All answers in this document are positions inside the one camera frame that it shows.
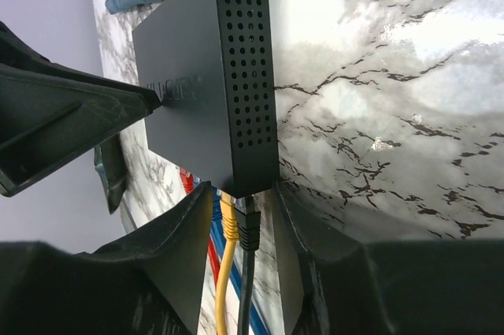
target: yellow cable connector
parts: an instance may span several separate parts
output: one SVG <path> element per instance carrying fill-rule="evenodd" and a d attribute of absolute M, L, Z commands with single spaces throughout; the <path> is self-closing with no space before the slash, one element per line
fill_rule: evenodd
<path fill-rule="evenodd" d="M 222 192 L 220 195 L 220 211 L 222 211 L 222 225 L 226 247 L 220 263 L 219 278 L 217 280 L 217 291 L 215 294 L 215 318 L 217 321 L 217 333 L 228 335 L 226 328 L 226 290 L 228 289 L 229 274 L 233 265 L 236 242 L 238 241 L 238 227 L 236 226 L 235 208 L 233 207 L 231 196 Z"/>

